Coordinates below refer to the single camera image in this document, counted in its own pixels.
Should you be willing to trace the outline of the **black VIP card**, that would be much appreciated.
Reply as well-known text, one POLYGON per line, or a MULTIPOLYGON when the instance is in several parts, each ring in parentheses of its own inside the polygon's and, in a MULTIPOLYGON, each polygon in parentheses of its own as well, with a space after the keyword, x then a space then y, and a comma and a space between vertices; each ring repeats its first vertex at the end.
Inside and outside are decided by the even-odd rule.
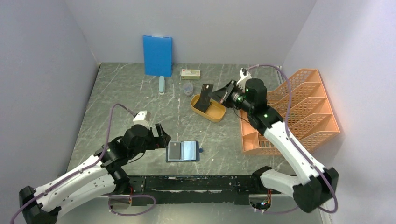
POLYGON ((203 113, 206 113, 209 106, 211 105, 210 102, 211 98, 209 94, 212 92, 212 90, 213 90, 213 84, 203 84, 198 101, 195 103, 193 107, 203 113))
POLYGON ((168 161, 179 161, 181 160, 181 142, 170 142, 167 148, 167 159, 168 161))

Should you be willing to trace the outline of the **dark blue card holder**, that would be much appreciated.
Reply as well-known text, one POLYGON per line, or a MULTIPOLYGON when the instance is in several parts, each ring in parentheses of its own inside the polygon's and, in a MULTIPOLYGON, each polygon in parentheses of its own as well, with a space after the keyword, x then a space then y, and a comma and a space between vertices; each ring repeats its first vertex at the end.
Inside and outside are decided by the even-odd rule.
POLYGON ((182 157, 179 161, 168 161, 167 159, 167 148, 166 147, 166 162, 188 162, 188 161, 199 161, 200 154, 203 153, 203 149, 199 146, 198 141, 180 141, 182 157))

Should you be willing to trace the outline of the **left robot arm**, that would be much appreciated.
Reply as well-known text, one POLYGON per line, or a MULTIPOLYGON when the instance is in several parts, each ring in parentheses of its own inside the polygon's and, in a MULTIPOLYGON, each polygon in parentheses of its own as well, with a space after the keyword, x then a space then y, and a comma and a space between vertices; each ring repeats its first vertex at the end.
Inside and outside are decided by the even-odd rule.
POLYGON ((98 196, 132 193, 122 167, 140 153, 166 148, 170 140, 161 124, 133 125, 63 176, 37 188, 24 187, 19 200, 26 223, 54 224, 61 215, 98 196))

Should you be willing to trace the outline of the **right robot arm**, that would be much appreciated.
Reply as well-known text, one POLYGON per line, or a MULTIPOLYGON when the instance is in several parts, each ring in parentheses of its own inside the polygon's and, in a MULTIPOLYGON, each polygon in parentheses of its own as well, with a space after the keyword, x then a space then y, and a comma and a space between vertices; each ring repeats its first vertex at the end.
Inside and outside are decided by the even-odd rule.
POLYGON ((264 167, 255 172, 252 188, 257 193, 275 190, 294 199, 299 209, 310 213, 320 209, 327 213, 338 210, 335 191, 339 174, 313 158, 288 128, 287 120, 267 102, 267 88, 262 80, 246 81, 242 90, 231 80, 209 97, 227 108, 247 113, 249 124, 269 140, 291 165, 294 176, 264 167))

